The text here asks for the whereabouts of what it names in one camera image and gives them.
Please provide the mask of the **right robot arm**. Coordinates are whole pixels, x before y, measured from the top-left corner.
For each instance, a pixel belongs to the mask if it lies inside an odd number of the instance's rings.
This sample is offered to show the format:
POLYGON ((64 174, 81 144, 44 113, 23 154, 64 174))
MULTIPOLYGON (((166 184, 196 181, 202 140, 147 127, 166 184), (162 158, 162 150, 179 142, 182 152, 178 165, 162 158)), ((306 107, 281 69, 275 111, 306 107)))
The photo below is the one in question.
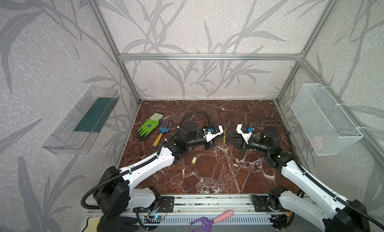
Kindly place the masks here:
POLYGON ((347 200, 300 167, 292 154, 281 148, 281 140, 282 136, 273 127, 264 128, 256 139, 254 129, 242 124, 235 133, 227 135, 227 141, 242 153, 246 150, 262 152, 271 168, 313 200, 310 203, 286 189, 276 189, 270 194, 282 208, 298 214, 323 232, 369 232, 369 220, 364 217, 366 207, 358 200, 347 200))

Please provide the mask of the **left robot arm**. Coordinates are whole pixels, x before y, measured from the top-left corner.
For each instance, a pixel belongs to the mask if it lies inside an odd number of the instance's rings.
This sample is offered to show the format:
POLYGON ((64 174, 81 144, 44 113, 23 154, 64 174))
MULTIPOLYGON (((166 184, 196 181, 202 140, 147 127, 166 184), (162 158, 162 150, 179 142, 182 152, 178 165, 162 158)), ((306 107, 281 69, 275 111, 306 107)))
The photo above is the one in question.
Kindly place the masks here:
POLYGON ((196 123, 188 122, 154 154, 130 166, 108 168, 92 192, 98 209, 103 212, 106 220, 112 220, 127 209, 155 207, 160 194, 154 189, 137 189, 137 185, 181 160, 190 147, 204 146, 208 150, 223 133, 222 126, 214 125, 197 130, 196 123))

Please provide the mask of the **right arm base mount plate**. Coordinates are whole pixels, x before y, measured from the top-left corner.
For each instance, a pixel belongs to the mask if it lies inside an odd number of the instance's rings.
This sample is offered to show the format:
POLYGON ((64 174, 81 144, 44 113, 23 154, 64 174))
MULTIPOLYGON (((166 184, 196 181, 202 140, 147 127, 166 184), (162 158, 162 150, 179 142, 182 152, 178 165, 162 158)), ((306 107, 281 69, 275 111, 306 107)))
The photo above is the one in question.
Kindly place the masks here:
POLYGON ((279 199, 270 196, 251 195, 255 212, 280 212, 282 207, 279 199))

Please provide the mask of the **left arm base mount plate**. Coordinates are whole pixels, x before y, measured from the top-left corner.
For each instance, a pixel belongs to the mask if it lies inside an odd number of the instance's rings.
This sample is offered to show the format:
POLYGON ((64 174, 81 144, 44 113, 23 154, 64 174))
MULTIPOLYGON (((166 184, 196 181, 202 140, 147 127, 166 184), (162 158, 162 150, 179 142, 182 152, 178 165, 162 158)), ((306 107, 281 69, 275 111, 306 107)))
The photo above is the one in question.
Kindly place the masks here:
POLYGON ((160 199, 155 199, 155 201, 148 208, 139 208, 139 213, 168 213, 173 212, 175 205, 175 197, 173 196, 165 196, 160 199))

